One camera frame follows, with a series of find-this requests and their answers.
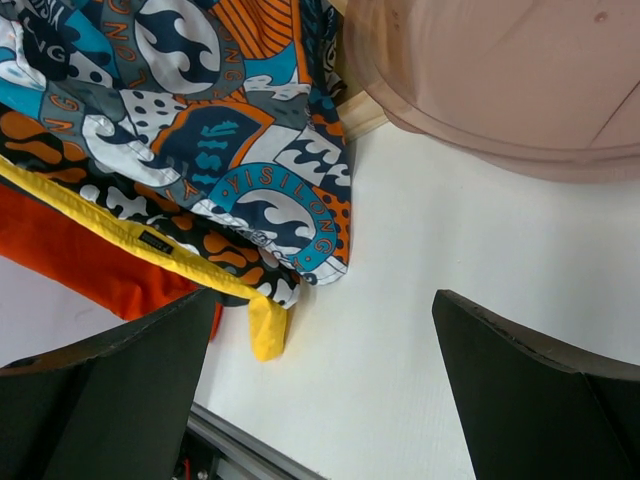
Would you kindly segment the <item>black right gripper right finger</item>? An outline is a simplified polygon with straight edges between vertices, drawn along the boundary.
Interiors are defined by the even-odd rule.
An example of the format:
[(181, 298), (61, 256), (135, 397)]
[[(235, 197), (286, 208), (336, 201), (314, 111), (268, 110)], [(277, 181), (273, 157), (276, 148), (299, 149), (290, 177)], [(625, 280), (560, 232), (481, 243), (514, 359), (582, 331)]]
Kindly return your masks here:
[(450, 290), (432, 315), (476, 478), (638, 478), (638, 366)]

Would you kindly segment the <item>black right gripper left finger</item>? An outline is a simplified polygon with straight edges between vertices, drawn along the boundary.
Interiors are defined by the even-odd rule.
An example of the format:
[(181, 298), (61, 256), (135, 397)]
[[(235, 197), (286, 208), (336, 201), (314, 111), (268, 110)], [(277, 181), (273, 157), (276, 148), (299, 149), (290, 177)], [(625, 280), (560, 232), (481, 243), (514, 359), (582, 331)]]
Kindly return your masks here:
[(2, 478), (170, 478), (215, 304), (212, 291), (198, 290), (2, 367)]

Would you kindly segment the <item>camouflage orange black shorts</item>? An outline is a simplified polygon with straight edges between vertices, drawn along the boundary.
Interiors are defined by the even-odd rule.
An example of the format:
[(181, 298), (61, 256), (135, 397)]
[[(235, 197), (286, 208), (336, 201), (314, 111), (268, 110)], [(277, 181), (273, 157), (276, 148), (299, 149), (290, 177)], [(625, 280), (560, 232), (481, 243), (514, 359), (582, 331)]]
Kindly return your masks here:
[(174, 193), (99, 165), (76, 140), (59, 138), (38, 121), (1, 109), (1, 158), (82, 196), (119, 220), (153, 229), (240, 278), (284, 308), (298, 298), (299, 279), (248, 240), (181, 206)]

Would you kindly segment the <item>blue orange patterned shorts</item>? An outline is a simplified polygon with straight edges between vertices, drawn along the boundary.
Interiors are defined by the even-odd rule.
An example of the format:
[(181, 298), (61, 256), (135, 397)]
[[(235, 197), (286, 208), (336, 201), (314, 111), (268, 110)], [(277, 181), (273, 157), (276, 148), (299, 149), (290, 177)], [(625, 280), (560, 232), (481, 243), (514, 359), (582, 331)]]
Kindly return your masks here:
[(326, 1), (5, 1), (1, 101), (312, 284), (348, 269)]

